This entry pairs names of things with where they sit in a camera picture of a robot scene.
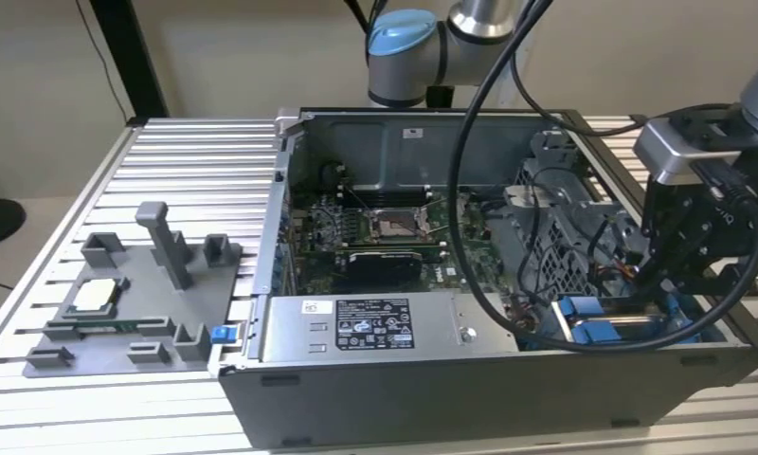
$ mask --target green circuit board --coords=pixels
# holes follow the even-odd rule
[[[309,213],[321,210],[334,214],[310,219]],[[353,292],[425,292],[452,289],[469,292],[461,280],[453,259],[448,232],[448,208],[445,195],[436,193],[418,208],[340,209],[334,204],[317,205],[300,211],[305,218],[296,221],[298,239],[296,244],[296,272],[298,294],[329,295]],[[396,219],[400,225],[386,233],[384,219]],[[509,294],[512,279],[504,272],[501,257],[490,239],[478,205],[462,199],[458,216],[464,243],[473,263],[480,285],[486,292]],[[406,252],[421,255],[421,276],[418,280],[393,285],[344,285],[348,276],[350,255],[358,252]]]

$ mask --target power supply label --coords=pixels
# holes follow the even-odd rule
[[[336,344],[341,351],[414,348],[409,300],[338,300]]]

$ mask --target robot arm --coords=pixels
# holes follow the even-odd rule
[[[413,107],[430,85],[477,85],[513,28],[513,0],[461,0],[445,21],[421,9],[384,14],[369,30],[372,102]]]
[[[649,293],[662,284],[724,295],[742,266],[718,277],[702,274],[714,261],[750,252],[753,225],[738,204],[753,198],[758,205],[758,72],[738,103],[650,120],[634,152],[650,173],[642,223],[650,258],[637,283]]]

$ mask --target motherboard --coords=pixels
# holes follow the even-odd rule
[[[298,294],[469,292],[453,260],[446,194],[340,190],[293,210]],[[513,281],[481,212],[488,203],[461,193],[461,230],[484,289],[508,295]]]

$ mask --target metal slotted table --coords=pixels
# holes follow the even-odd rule
[[[625,117],[586,119],[600,129],[629,122]],[[645,182],[648,172],[632,153],[637,135],[604,142]],[[79,275],[89,232],[116,231],[125,244],[145,243],[135,211],[147,200],[169,204],[171,226],[188,242],[227,233],[243,244],[229,321],[249,316],[274,139],[272,120],[157,119],[127,129],[0,309],[0,453],[252,450],[208,373],[28,379],[23,356],[37,345],[39,329]],[[745,299],[745,305],[758,319],[758,299]],[[758,370],[740,385],[697,393],[652,428],[326,453],[758,453]]]

